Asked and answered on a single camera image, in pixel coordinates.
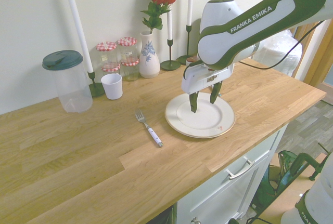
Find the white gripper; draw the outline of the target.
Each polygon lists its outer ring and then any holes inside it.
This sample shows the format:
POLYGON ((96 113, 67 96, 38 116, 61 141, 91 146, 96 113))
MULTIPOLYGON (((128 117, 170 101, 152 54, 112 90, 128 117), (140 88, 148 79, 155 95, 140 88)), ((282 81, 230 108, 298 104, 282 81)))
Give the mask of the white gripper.
POLYGON ((210 70, 203 64, 186 67, 182 79, 182 90, 189 94, 190 109, 193 113, 197 111, 199 91, 213 85, 210 103, 214 104, 220 94, 222 81, 232 75, 233 69, 234 64, 222 70, 210 70))

